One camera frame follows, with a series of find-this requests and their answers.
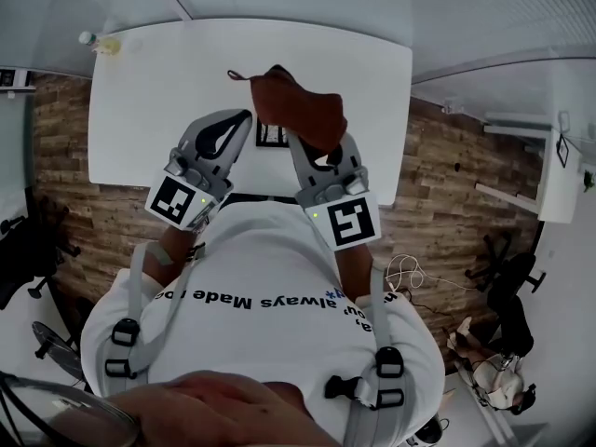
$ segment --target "floor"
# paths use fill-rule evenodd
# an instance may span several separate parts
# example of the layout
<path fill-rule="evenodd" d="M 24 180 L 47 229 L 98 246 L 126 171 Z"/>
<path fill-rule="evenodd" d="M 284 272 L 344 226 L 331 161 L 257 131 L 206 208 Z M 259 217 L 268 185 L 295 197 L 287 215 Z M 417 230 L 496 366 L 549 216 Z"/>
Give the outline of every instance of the floor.
<path fill-rule="evenodd" d="M 144 212 L 148 189 L 89 182 L 90 82 L 37 75 L 34 84 L 35 195 L 48 196 L 58 209 L 68 206 L 64 228 L 82 251 L 76 259 L 66 257 L 56 279 L 64 292 L 97 301 L 117 271 L 129 266 L 134 246 L 157 238 L 165 225 Z M 383 238 L 372 247 L 374 257 L 386 265 L 409 253 L 430 276 L 473 288 L 464 271 L 482 266 L 484 235 L 509 231 L 515 253 L 530 249 L 538 227 L 535 215 L 475 191 L 474 183 L 535 196 L 540 165 L 521 142 L 485 135 L 474 119 L 412 100 L 400 185 L 393 208 L 381 210 Z M 402 286 L 408 281 L 406 276 Z M 453 358 L 442 329 L 466 316 L 494 319 L 477 291 L 427 278 L 411 292 L 448 370 Z"/>

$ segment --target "person's arm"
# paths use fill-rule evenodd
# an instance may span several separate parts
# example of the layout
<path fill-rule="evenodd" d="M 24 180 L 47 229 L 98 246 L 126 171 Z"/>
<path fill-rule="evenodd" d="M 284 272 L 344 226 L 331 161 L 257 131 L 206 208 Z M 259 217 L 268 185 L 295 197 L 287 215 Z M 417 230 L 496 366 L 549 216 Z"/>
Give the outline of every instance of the person's arm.
<path fill-rule="evenodd" d="M 371 292 L 372 257 L 365 244 L 335 253 L 342 290 L 352 302 L 359 296 L 366 296 Z"/>
<path fill-rule="evenodd" d="M 157 258 L 147 252 L 142 264 L 143 273 L 149 275 L 163 288 L 167 287 L 183 271 L 188 250 L 195 243 L 196 234 L 168 227 L 159 239 L 159 245 L 168 253 L 173 264 L 162 265 Z"/>

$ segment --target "white shoe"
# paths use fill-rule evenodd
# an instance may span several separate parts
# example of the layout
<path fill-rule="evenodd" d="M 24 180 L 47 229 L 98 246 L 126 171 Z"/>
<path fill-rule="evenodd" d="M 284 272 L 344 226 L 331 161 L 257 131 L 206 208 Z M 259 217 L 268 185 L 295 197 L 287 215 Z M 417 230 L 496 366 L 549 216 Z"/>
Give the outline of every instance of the white shoe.
<path fill-rule="evenodd" d="M 459 332 L 462 336 L 466 336 L 469 334 L 469 325 L 472 323 L 472 317 L 467 317 L 462 321 L 462 324 L 459 325 L 457 328 L 457 332 Z"/>
<path fill-rule="evenodd" d="M 454 332 L 447 338 L 447 347 L 457 354 L 457 338 Z"/>

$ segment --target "towel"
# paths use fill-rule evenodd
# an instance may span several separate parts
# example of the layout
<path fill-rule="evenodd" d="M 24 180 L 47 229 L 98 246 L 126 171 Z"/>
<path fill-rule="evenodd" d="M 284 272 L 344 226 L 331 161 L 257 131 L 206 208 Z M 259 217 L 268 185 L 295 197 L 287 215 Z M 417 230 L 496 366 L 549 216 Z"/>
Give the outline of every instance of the towel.
<path fill-rule="evenodd" d="M 307 91 L 278 64 L 249 78 L 232 70 L 227 73 L 235 81 L 251 82 L 252 101 L 263 124 L 290 130 L 323 155 L 339 144 L 347 129 L 339 94 Z"/>

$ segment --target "white shelf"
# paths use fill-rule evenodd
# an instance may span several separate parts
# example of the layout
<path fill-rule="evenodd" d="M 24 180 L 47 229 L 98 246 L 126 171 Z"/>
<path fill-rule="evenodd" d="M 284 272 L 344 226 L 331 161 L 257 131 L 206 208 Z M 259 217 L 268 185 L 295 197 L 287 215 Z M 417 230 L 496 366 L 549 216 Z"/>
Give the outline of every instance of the white shelf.
<path fill-rule="evenodd" d="M 0 86 L 0 91 L 35 91 L 35 86 Z"/>

